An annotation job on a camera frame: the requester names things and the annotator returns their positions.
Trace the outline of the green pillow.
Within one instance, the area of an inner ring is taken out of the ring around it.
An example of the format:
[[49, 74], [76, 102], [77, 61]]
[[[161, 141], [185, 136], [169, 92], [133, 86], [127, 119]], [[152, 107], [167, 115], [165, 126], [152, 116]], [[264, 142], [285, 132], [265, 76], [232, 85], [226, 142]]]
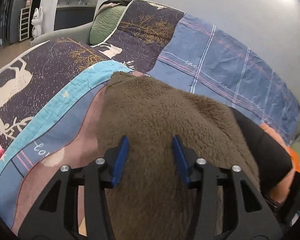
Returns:
[[90, 30], [89, 43], [97, 45], [103, 42], [116, 28], [126, 6], [120, 3], [102, 5], [96, 14]]

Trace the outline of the brown fleece garment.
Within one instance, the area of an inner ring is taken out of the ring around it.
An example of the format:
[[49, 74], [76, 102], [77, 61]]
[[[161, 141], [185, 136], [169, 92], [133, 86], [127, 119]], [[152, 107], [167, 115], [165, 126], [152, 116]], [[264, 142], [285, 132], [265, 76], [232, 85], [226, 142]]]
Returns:
[[114, 73], [98, 122], [98, 151], [130, 144], [119, 185], [106, 192], [116, 239], [184, 239], [195, 191], [177, 174], [172, 139], [212, 165], [239, 165], [255, 187], [258, 166], [230, 108], [149, 76]]

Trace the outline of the white cat figurine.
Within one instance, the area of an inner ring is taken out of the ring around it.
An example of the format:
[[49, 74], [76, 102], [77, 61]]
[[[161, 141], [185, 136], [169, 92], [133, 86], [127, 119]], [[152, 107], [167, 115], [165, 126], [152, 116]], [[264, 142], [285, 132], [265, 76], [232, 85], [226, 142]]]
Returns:
[[43, 8], [39, 7], [34, 10], [34, 15], [31, 21], [32, 37], [37, 38], [42, 34]]

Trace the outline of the black folded garment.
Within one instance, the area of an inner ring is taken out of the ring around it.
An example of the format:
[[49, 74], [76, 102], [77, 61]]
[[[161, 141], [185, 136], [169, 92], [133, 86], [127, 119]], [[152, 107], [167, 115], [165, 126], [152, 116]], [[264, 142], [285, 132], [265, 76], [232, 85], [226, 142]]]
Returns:
[[261, 193], [265, 195], [280, 181], [279, 176], [275, 174], [275, 168], [272, 167], [275, 161], [271, 155], [274, 149], [273, 142], [270, 142], [271, 137], [241, 112], [234, 108], [230, 109], [258, 165]]

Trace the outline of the dark deer-print quilt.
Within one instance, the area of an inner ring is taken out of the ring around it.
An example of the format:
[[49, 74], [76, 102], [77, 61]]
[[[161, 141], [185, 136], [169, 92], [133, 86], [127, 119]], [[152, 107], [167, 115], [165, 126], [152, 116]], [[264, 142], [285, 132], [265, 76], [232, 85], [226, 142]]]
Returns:
[[76, 137], [114, 72], [154, 67], [183, 16], [164, 4], [132, 0], [102, 42], [51, 38], [0, 72], [0, 217], [9, 228], [32, 168]]

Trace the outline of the blue plaid pillow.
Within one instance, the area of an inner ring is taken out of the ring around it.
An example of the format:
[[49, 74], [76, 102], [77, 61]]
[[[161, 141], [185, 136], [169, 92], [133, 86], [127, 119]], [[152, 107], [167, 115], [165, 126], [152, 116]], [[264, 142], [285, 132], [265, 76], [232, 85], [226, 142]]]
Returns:
[[187, 14], [178, 22], [149, 75], [235, 108], [293, 141], [300, 106], [286, 83], [249, 47], [200, 18]]

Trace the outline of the pink puffer jacket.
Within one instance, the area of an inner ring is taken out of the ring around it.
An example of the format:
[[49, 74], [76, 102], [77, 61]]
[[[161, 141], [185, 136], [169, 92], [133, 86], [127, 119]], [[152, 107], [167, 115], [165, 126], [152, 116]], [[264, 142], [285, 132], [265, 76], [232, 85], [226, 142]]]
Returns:
[[270, 126], [262, 123], [260, 127], [271, 137], [270, 142], [273, 142], [274, 149], [271, 154], [274, 157], [276, 175], [280, 181], [269, 191], [270, 199], [283, 204], [290, 193], [290, 187], [295, 174], [295, 165], [292, 162], [289, 148], [281, 138], [281, 136]]

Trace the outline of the orange puffer jacket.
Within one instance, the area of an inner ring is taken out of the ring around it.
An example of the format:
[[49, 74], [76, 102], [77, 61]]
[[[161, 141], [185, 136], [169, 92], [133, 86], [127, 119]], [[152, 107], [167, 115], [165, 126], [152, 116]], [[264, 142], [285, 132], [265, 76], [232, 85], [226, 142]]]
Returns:
[[288, 152], [296, 172], [300, 173], [300, 158], [298, 153], [294, 151], [291, 147], [288, 147]]

